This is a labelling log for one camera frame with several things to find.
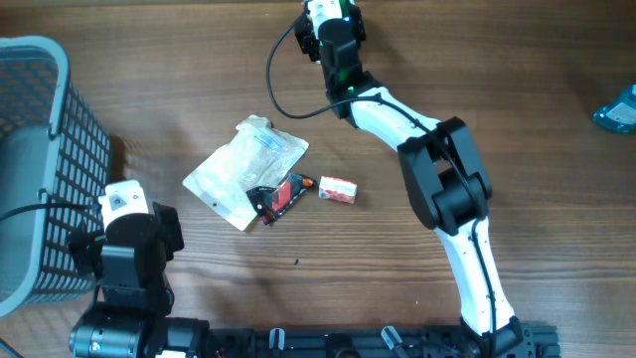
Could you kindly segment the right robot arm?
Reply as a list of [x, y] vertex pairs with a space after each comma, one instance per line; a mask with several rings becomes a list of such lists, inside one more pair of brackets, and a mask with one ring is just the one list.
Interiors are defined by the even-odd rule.
[[359, 50], [366, 34], [354, 2], [311, 0], [302, 7], [294, 34], [322, 67], [329, 109], [397, 153], [412, 210], [446, 251], [477, 354], [505, 354], [523, 336], [490, 247], [492, 184], [466, 123], [416, 112], [364, 70]]

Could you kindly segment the white snack pouch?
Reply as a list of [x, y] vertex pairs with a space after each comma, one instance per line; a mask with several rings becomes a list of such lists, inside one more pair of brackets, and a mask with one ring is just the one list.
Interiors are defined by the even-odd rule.
[[237, 134], [191, 172], [183, 185], [240, 231], [256, 217], [247, 191], [277, 185], [302, 158], [309, 143], [251, 115]]

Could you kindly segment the teal Listerine mouthwash bottle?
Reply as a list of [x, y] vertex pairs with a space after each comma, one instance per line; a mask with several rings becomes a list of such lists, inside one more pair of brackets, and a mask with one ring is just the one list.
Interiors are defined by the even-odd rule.
[[630, 85], [616, 100], [599, 108], [592, 120], [612, 132], [628, 134], [635, 130], [635, 108], [635, 86]]

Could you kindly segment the green lidded jar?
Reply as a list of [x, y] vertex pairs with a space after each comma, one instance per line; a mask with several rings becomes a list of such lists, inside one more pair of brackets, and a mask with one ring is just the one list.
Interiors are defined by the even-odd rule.
[[342, 18], [346, 21], [349, 21], [351, 17], [350, 7], [353, 5], [353, 2], [351, 0], [339, 0], [339, 5], [342, 13]]

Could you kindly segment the red Kleenex tissue pack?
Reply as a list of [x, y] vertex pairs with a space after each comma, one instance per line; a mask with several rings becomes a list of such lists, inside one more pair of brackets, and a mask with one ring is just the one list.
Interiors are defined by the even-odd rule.
[[357, 185], [336, 177], [322, 176], [319, 183], [319, 197], [342, 203], [354, 204], [357, 195]]

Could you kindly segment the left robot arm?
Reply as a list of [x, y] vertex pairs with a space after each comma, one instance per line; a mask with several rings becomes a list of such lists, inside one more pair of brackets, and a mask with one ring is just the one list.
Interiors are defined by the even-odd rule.
[[175, 301], [165, 268], [184, 249], [175, 208], [125, 214], [106, 229], [86, 224], [70, 234], [68, 248], [80, 275], [94, 277], [90, 305], [74, 326], [74, 357], [203, 357], [210, 324], [170, 316]]

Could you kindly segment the dark red snack packet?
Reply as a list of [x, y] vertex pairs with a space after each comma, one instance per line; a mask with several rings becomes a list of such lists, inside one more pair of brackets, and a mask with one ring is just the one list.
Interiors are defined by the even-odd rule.
[[257, 186], [246, 195], [265, 225], [277, 221], [307, 190], [317, 187], [313, 178], [297, 173], [287, 174], [276, 187]]

